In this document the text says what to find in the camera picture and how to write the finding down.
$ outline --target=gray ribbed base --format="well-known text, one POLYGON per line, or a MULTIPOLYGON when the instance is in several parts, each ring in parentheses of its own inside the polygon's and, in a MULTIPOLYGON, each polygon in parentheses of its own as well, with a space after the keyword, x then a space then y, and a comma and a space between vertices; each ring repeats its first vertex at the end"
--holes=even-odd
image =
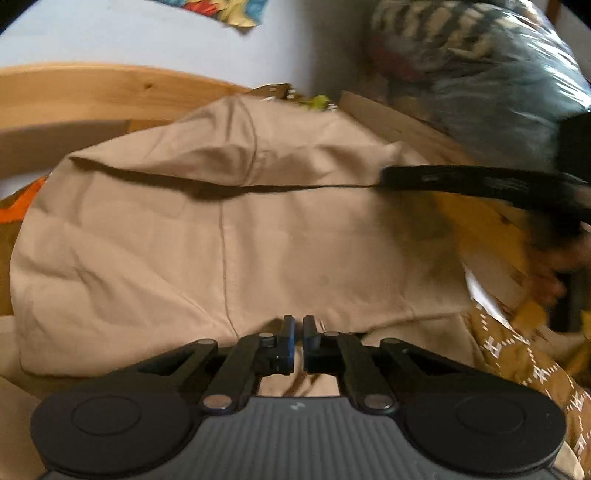
MULTIPOLYGON (((209 418, 174 459, 129 480, 468 480, 420 455, 387 417, 346 398, 253 397, 209 418)), ((520 477, 556 480, 549 471, 520 477)), ((50 472, 43 480, 72 480, 50 472)))

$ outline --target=human hand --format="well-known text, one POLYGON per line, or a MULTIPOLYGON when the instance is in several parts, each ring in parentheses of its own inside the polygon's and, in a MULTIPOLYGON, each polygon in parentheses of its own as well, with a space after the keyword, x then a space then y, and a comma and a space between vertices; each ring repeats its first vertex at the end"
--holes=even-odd
POLYGON ((574 271, 591 265, 591 234, 585 233, 567 245, 550 250, 528 250, 531 297, 544 307, 553 307, 566 294, 556 272, 574 271))

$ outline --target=round black pad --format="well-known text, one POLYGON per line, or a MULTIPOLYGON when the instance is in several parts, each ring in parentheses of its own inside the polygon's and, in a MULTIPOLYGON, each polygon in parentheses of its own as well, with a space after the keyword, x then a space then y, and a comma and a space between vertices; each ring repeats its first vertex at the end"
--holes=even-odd
POLYGON ((174 392, 69 391, 39 405, 31 437, 50 468, 123 476, 164 462, 190 426, 189 408, 174 392))
POLYGON ((411 440, 437 463, 478 476, 510 476, 551 462, 566 424, 538 392, 422 394, 405 406, 411 440))

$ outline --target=wooden bed frame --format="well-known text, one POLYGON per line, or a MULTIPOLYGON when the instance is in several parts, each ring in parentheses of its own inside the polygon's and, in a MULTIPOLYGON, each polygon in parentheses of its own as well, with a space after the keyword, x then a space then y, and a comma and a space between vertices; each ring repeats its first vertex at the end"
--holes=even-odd
POLYGON ((173 70, 116 64, 32 64, 0 69, 0 129, 49 122, 169 123, 248 89, 173 70))

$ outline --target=beige fabric bag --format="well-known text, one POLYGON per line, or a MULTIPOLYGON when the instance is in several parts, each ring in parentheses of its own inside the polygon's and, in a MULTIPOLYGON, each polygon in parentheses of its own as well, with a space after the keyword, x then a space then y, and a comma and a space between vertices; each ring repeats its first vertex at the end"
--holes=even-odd
POLYGON ((100 375, 284 314, 366 332, 465 312, 431 196, 363 188, 417 159, 342 113, 248 96, 66 157, 12 256, 24 369, 100 375))

